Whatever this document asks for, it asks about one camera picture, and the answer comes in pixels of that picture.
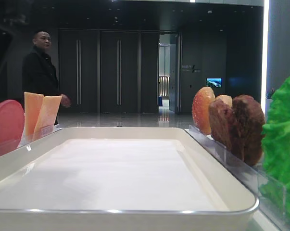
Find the dark meat patty inner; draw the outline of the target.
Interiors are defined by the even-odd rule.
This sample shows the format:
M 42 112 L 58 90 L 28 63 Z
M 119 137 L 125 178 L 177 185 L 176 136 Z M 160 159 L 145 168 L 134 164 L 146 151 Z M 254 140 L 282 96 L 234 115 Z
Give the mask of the dark meat patty inner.
M 221 99 L 213 101 L 209 105 L 209 122 L 213 139 L 244 160 L 243 140 L 233 109 Z

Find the dark meat patty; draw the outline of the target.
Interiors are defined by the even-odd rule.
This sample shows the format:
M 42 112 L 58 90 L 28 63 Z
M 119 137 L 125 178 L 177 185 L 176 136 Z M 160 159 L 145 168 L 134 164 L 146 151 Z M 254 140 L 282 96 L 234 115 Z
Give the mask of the dark meat patty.
M 209 105 L 209 122 L 213 139 L 244 160 L 243 140 L 233 109 L 221 99 L 213 101 Z
M 260 160 L 263 125 L 265 115 L 260 104 L 249 95 L 240 95 L 233 99 L 232 109 L 235 116 L 234 131 L 231 135 L 231 152 L 249 166 Z

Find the orange cheese slice right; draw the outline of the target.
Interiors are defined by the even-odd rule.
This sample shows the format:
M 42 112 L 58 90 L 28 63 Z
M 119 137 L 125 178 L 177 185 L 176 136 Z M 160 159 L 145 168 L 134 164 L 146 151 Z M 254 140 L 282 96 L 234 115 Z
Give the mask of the orange cheese slice right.
M 62 96 L 45 96 L 34 129 L 33 141 L 53 131 Z

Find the orange cheese slice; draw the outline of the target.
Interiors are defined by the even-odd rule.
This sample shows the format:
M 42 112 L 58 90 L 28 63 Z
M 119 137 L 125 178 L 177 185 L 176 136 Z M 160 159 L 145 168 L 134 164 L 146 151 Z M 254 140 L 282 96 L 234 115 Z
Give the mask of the orange cheese slice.
M 33 141 L 53 131 L 62 96 L 45 96 L 34 129 Z
M 44 95 L 24 92 L 25 100 L 25 135 L 34 133 L 38 116 L 42 107 Z

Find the dark meat patty outer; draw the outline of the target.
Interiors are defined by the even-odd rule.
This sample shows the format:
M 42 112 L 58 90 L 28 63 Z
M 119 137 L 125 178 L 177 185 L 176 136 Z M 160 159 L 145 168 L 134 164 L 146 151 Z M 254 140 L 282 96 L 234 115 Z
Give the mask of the dark meat patty outer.
M 231 152 L 249 166 L 260 160 L 263 125 L 265 115 L 260 104 L 249 95 L 240 95 L 233 99 L 232 109 L 235 116 L 234 131 L 231 135 Z

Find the orange cheese slice left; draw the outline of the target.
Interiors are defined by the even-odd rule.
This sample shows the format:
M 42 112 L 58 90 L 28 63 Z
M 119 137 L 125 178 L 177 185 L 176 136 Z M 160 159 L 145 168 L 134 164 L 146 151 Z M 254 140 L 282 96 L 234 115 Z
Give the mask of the orange cheese slice left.
M 38 116 L 42 107 L 44 95 L 24 92 L 25 100 L 25 135 L 34 133 Z

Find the red tomato slice front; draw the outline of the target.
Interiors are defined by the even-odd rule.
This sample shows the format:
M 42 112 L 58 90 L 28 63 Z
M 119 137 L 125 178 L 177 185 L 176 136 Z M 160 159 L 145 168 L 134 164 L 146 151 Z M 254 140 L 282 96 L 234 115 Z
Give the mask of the red tomato slice front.
M 0 103 L 0 143 L 22 137 L 25 114 L 21 104 L 15 100 Z

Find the green lettuce leaf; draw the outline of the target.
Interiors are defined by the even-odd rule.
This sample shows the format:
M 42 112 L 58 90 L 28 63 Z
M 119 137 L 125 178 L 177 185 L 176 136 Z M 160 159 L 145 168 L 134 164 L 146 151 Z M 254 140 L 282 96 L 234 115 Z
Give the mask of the green lettuce leaf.
M 265 153 L 265 172 L 286 189 L 287 196 L 272 183 L 263 186 L 263 192 L 280 208 L 286 209 L 290 219 L 290 76 L 271 97 L 272 102 L 263 125 L 262 148 Z

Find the bun slice inner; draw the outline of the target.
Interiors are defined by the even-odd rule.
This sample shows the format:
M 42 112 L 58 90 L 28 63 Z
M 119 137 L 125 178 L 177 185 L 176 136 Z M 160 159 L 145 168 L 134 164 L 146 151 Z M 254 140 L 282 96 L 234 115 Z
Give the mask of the bun slice inner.
M 201 88 L 194 96 L 192 102 L 192 118 L 201 133 L 211 134 L 209 122 L 209 105 L 215 100 L 215 95 L 211 87 Z

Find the bun slice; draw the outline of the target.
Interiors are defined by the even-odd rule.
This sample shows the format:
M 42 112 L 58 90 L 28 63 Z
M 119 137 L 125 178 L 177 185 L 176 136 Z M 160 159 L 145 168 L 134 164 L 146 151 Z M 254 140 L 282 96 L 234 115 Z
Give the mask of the bun slice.
M 192 118 L 201 133 L 211 134 L 209 122 L 209 105 L 215 100 L 215 95 L 211 87 L 201 88 L 194 96 L 192 102 Z
M 230 108 L 232 107 L 232 97 L 228 95 L 219 95 L 215 99 L 222 100 L 223 103 L 227 104 Z

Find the bun slice outer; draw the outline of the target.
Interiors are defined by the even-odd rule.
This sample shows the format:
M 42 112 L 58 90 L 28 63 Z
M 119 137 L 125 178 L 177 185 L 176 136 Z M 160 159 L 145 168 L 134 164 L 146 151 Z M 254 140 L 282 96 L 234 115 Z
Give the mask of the bun slice outer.
M 227 104 L 230 108 L 232 107 L 232 97 L 228 95 L 219 95 L 215 99 L 222 100 L 223 103 Z

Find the white metal tray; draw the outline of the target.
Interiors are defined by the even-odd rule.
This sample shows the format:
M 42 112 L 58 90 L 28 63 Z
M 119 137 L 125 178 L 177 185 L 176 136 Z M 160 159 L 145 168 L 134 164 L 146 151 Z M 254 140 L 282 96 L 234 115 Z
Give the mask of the white metal tray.
M 62 128 L 0 157 L 0 231 L 243 231 L 258 206 L 181 128 Z

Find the man in black jacket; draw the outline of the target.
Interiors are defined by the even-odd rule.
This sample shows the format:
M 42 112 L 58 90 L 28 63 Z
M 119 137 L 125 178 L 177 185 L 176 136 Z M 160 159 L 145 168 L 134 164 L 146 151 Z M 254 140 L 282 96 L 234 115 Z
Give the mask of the man in black jacket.
M 50 47 L 51 38 L 47 31 L 39 30 L 33 35 L 33 49 L 22 63 L 22 90 L 45 96 L 61 96 L 61 105 L 68 108 L 71 101 L 59 91 L 56 68 L 47 53 Z

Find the wall display screen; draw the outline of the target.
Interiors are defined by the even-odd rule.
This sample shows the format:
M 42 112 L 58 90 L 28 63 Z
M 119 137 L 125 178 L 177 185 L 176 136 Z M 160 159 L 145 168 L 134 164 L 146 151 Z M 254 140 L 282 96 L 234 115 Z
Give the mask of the wall display screen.
M 222 79 L 221 78 L 207 78 L 206 86 L 211 88 L 221 88 L 222 87 Z

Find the clear rail left of tray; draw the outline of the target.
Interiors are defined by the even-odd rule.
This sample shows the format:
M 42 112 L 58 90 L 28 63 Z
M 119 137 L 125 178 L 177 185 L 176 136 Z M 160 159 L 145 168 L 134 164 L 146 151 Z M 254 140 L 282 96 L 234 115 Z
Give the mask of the clear rail left of tray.
M 28 145 L 29 143 L 39 140 L 47 135 L 53 134 L 61 130 L 60 124 L 54 126 L 46 126 L 42 128 L 40 131 L 34 132 L 28 136 L 23 133 L 22 137 L 19 139 L 12 139 L 10 141 L 5 141 L 0 143 L 0 156 L 5 155 L 9 152 L 12 152 L 22 146 Z

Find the clear rail of tray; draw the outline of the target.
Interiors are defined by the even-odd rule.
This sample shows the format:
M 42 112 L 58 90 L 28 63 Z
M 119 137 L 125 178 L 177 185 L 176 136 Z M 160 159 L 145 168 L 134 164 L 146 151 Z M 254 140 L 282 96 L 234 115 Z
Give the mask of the clear rail of tray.
M 248 166 L 195 126 L 190 125 L 187 132 L 258 197 L 258 211 L 249 222 L 248 231 L 290 231 L 290 193 L 283 183 L 267 175 L 262 163 L 255 167 Z
M 22 137 L 19 139 L 12 139 L 10 141 L 5 141 L 0 143 L 0 156 L 5 155 L 9 152 L 12 152 L 22 146 L 28 145 L 29 143 L 39 140 L 47 135 L 53 134 L 61 130 L 60 124 L 54 126 L 46 126 L 42 128 L 40 131 L 34 132 L 28 136 L 23 133 Z

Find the clear rail right of tray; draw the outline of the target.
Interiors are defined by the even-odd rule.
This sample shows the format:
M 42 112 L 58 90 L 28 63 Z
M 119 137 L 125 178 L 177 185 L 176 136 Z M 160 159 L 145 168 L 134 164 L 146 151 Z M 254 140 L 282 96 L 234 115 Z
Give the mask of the clear rail right of tray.
M 267 175 L 262 163 L 255 167 L 248 166 L 195 126 L 190 125 L 187 132 L 258 197 L 258 211 L 249 222 L 248 231 L 290 231 L 290 193 L 283 183 Z

